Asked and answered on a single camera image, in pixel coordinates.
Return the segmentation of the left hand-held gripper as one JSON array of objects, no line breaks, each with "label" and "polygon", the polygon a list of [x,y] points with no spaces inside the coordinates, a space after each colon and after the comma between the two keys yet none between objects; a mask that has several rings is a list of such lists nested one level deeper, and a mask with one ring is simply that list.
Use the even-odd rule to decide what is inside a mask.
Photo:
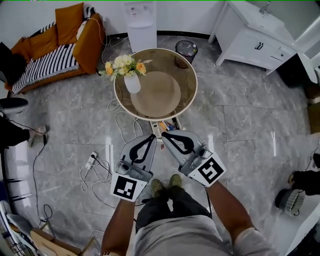
[{"label": "left hand-held gripper", "polygon": [[149,181],[157,139],[154,134],[144,135],[128,142],[120,155],[116,171],[112,174],[110,194],[135,202]]}]

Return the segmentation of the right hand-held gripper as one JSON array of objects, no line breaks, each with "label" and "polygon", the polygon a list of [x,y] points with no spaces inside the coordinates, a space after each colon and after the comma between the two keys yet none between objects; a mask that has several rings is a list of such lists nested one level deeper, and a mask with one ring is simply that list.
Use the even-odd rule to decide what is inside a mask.
[{"label": "right hand-held gripper", "polygon": [[218,154],[210,151],[208,145],[202,144],[196,149],[199,139],[193,132],[164,131],[162,141],[181,165],[179,171],[204,187],[210,187],[227,171]]}]

